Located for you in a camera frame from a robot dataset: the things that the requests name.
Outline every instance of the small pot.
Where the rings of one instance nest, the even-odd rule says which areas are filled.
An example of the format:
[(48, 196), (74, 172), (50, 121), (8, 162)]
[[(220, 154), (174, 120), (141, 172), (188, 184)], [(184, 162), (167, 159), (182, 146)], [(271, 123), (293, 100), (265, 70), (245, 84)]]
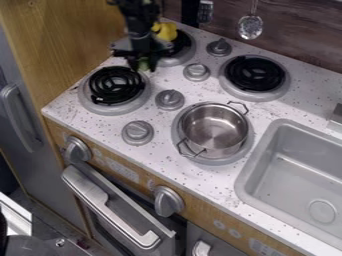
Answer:
[[(241, 114), (229, 104), (240, 104), (245, 108)], [(178, 123), (178, 133), (183, 138), (178, 151), (185, 157), (225, 158), (236, 153), (248, 135), (248, 122), (244, 115), (247, 107), (239, 102), (202, 103), (194, 105), (183, 114)], [(192, 152), (185, 154), (181, 150), (184, 144)]]

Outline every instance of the sink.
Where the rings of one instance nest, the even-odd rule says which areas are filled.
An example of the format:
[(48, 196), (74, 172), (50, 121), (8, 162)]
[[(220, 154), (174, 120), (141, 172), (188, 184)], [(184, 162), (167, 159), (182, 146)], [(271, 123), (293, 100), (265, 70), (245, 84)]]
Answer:
[(271, 123), (235, 182), (260, 211), (342, 249), (342, 141), (290, 120)]

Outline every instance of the speckled countertop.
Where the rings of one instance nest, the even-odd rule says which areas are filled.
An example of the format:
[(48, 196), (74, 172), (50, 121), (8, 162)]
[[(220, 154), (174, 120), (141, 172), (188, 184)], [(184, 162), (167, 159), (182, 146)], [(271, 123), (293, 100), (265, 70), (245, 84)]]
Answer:
[[(183, 77), (182, 65), (158, 68), (155, 73), (147, 74), (153, 86), (149, 101), (132, 113), (114, 117), (100, 116), (85, 110), (78, 101), (77, 90), (73, 89), (78, 85), (76, 83), (44, 107), (43, 115), (300, 252), (322, 256), (342, 255), (340, 250), (239, 200), (234, 192), (234, 182), (250, 152), (243, 159), (221, 167), (195, 165), (180, 156), (172, 144), (170, 132), (171, 123), (180, 110), (165, 112), (158, 110), (154, 103), (155, 95), (165, 89), (182, 92), (186, 97), (185, 106), (203, 101), (241, 101), (221, 89), (217, 79), (221, 64), (229, 58), (244, 54), (272, 58), (287, 68), (292, 79), (291, 86), (288, 93), (278, 100), (265, 103), (245, 102), (250, 109), (248, 118), (254, 128), (255, 146), (268, 125), (279, 118), (288, 118), (332, 134), (326, 127), (336, 103), (342, 102), (342, 75), (229, 39), (227, 41), (233, 47), (232, 54), (216, 58), (207, 54), (205, 47), (219, 36), (179, 26), (197, 39), (197, 54), (188, 63), (201, 62), (207, 65), (212, 72), (208, 80), (189, 82)], [(101, 66), (124, 64), (125, 61), (120, 58), (110, 58)], [(155, 137), (151, 143), (134, 147), (122, 140), (121, 129), (133, 120), (145, 120), (153, 125)]]

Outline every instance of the oven door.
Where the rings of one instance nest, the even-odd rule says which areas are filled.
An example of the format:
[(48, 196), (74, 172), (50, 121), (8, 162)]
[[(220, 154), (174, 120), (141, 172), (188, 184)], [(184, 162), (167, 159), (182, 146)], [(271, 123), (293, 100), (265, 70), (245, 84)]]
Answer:
[(95, 240), (113, 255), (175, 256), (176, 232), (86, 163), (62, 174), (86, 208)]

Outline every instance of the refrigerator door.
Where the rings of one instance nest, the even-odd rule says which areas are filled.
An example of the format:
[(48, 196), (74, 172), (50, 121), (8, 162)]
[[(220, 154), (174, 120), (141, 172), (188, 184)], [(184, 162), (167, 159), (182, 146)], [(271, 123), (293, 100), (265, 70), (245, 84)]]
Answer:
[(1, 27), (0, 50), (0, 148), (30, 196), (84, 230)]

